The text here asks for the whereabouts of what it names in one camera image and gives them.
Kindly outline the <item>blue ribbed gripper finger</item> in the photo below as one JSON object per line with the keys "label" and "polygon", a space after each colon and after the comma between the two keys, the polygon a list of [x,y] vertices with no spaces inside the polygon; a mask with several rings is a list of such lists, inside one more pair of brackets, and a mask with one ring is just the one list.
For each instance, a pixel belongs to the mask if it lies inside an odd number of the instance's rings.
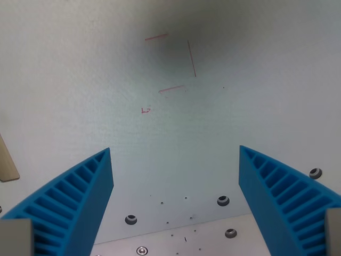
{"label": "blue ribbed gripper finger", "polygon": [[32,221],[34,255],[90,255],[113,187],[106,148],[36,190],[2,218]]}
{"label": "blue ribbed gripper finger", "polygon": [[239,186],[271,255],[326,255],[324,217],[340,195],[305,174],[245,146]]}

